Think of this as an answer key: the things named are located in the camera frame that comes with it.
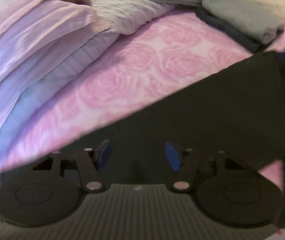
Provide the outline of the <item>pink floral bed sheet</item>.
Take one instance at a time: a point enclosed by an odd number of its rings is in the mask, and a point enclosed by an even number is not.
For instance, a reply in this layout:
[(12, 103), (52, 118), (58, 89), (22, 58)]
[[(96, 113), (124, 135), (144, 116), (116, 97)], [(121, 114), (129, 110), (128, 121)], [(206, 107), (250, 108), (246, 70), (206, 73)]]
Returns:
[[(272, 51), (285, 51), (285, 32), (259, 54)], [(37, 83), (37, 94), (49, 100), (21, 128), (6, 132), (10, 144), (0, 146), (0, 172), (65, 149), (253, 55), (194, 12), (173, 10), (120, 36), (76, 79), (66, 76), (88, 52)], [(279, 223), (285, 227), (285, 207)]]

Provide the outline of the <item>folded grey garment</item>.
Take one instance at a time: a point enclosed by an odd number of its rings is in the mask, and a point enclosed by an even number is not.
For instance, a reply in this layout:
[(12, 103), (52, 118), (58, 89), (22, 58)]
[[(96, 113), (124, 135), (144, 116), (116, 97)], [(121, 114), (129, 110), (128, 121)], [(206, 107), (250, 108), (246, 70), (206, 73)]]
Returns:
[(284, 23), (270, 9), (251, 0), (202, 0), (202, 6), (262, 44), (272, 42), (285, 30)]

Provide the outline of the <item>folded dark garment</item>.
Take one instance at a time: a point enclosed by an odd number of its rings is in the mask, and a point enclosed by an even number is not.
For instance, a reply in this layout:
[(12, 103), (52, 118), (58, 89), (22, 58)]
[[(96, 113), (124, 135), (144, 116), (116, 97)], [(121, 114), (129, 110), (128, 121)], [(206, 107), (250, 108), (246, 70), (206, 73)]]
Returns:
[(204, 8), (198, 7), (195, 9), (195, 14), (197, 17), (205, 22), (207, 25), (225, 33), (235, 42), (243, 46), (245, 49), (250, 51), (251, 53), (257, 53), (259, 51), (263, 51), (267, 46), (260, 43), (257, 40), (254, 40), (251, 37), (246, 36), (245, 34), (241, 33), (238, 29), (231, 26), (224, 20), (221, 20), (214, 15), (207, 12)]

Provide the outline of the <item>striped white blanket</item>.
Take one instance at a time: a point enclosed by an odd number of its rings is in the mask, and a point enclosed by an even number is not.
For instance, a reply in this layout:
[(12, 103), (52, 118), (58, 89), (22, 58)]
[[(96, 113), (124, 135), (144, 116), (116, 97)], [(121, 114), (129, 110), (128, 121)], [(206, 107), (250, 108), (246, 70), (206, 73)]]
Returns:
[(142, 25), (174, 9), (168, 3), (149, 0), (91, 0), (97, 15), (110, 24), (110, 29), (121, 35), (135, 33)]

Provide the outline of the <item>black trousers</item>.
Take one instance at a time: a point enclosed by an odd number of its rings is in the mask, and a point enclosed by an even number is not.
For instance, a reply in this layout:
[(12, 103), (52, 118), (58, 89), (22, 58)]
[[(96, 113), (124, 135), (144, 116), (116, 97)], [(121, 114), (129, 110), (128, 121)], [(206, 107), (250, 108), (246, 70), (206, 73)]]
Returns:
[(103, 171), (113, 183), (161, 183), (171, 174), (171, 142), (206, 153), (226, 151), (259, 170), (283, 161), (285, 189), (285, 56), (260, 53), (231, 65), (65, 147), (111, 141)]

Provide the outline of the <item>folded lilac duvet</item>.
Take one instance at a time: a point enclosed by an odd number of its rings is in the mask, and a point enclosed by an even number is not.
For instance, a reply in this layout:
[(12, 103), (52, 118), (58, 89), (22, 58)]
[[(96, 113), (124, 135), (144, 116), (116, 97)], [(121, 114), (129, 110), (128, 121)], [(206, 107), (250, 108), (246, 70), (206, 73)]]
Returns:
[(108, 27), (90, 0), (14, 0), (0, 10), (0, 129), (26, 88)]

